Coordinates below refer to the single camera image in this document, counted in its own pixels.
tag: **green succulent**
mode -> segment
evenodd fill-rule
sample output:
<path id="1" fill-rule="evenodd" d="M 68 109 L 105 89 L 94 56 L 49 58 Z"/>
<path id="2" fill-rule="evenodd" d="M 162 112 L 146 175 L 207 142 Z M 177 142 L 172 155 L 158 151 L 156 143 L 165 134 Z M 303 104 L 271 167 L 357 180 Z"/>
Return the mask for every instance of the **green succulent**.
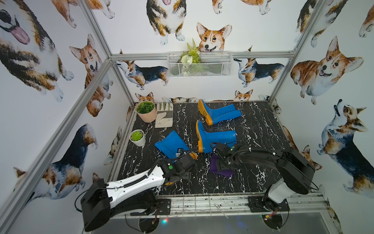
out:
<path id="1" fill-rule="evenodd" d="M 137 142 L 140 139 L 142 139 L 142 137 L 143 137 L 143 133 L 141 131 L 136 131 L 131 134 L 130 138 L 132 141 Z"/>
<path id="2" fill-rule="evenodd" d="M 147 114 L 154 109 L 154 104 L 151 101 L 144 101 L 137 107 L 137 112 L 140 114 Z"/>

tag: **metal grate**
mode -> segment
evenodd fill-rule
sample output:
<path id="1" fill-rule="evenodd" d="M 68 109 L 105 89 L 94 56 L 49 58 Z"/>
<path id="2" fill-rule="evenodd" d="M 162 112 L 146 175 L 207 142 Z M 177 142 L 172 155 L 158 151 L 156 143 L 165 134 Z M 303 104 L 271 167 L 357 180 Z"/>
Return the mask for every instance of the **metal grate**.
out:
<path id="1" fill-rule="evenodd" d="M 210 54 L 201 52 L 202 63 L 179 63 L 182 53 L 168 53 L 170 76 L 172 77 L 213 77 L 229 76 L 233 57 L 231 52 Z"/>

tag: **black marble surface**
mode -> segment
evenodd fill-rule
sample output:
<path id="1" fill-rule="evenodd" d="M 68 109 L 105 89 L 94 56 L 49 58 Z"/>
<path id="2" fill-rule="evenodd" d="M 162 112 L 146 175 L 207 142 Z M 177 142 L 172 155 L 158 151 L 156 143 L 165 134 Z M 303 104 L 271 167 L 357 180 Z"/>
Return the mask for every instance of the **black marble surface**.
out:
<path id="1" fill-rule="evenodd" d="M 207 105 L 216 109 L 231 104 L 213 102 Z M 133 130 L 142 129 L 147 143 L 137 147 L 129 142 L 122 162 L 118 180 L 148 170 L 158 157 L 165 157 L 154 144 L 163 140 L 175 130 L 189 148 L 197 147 L 196 121 L 203 122 L 205 131 L 235 130 L 238 142 L 248 146 L 269 150 L 283 149 L 288 144 L 279 122 L 266 101 L 233 102 L 242 116 L 229 121 L 208 126 L 197 108 L 197 103 L 174 104 L 173 127 L 155 128 L 154 122 L 145 123 L 138 116 Z M 156 195 L 217 194 L 265 191 L 280 179 L 276 170 L 259 165 L 247 164 L 236 169 L 232 177 L 224 177 L 209 171 L 210 154 L 199 153 L 197 165 L 192 171 L 191 180 L 182 180 L 171 186 L 155 188 Z"/>

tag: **cable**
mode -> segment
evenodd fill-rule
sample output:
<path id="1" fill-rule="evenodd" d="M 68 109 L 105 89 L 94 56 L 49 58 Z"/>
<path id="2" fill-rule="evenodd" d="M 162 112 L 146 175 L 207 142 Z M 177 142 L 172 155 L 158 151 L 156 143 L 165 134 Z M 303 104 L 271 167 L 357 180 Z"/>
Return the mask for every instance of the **cable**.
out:
<path id="1" fill-rule="evenodd" d="M 132 229 L 134 229 L 134 230 L 136 230 L 136 231 L 139 231 L 139 232 L 143 233 L 141 230 L 136 229 L 136 228 L 134 228 L 134 227 L 132 227 L 132 226 L 129 225 L 129 223 L 127 222 L 126 215 L 125 215 L 125 220 L 126 220 L 126 224 L 127 224 L 127 226 L 131 227 Z"/>

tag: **dog tongue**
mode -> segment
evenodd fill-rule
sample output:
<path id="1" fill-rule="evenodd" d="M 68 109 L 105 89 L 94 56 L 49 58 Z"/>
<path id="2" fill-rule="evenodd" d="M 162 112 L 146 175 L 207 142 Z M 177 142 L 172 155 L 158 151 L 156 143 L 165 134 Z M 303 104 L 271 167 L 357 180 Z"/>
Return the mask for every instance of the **dog tongue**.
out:
<path id="1" fill-rule="evenodd" d="M 30 42 L 30 38 L 28 37 L 27 33 L 21 29 L 20 26 L 13 28 L 10 33 L 22 44 L 27 45 Z"/>

